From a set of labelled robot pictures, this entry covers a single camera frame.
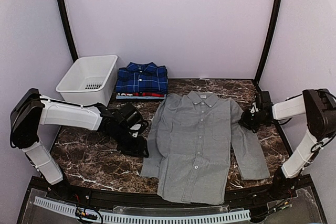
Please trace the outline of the grey long sleeve shirt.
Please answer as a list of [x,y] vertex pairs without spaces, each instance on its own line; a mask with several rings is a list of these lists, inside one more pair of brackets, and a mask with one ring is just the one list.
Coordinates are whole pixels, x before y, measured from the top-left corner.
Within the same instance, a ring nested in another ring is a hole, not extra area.
[[236,101],[213,93],[169,94],[153,118],[141,176],[159,180],[164,200],[210,205],[225,200],[231,155],[242,179],[268,178],[257,135],[239,125],[242,113]]

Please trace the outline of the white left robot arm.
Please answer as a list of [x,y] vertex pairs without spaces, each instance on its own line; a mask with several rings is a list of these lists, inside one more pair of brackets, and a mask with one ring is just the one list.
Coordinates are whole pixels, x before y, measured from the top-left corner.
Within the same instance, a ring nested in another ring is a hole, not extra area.
[[29,89],[10,114],[10,146],[22,150],[45,180],[54,185],[54,193],[63,201],[74,197],[66,175],[38,136],[40,125],[61,125],[98,131],[113,138],[117,150],[134,157],[149,156],[146,139],[141,135],[148,127],[140,112],[130,103],[110,110],[102,103],[75,104],[51,99]]

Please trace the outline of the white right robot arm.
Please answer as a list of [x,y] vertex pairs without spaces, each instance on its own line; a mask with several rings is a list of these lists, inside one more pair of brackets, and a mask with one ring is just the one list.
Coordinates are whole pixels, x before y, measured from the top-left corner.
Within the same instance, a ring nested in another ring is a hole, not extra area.
[[305,121],[302,139],[273,176],[268,187],[273,200],[290,194],[302,172],[335,139],[335,95],[328,89],[305,89],[283,102],[272,103],[269,92],[262,91],[239,120],[241,126],[256,133],[262,126],[282,127],[295,117]]

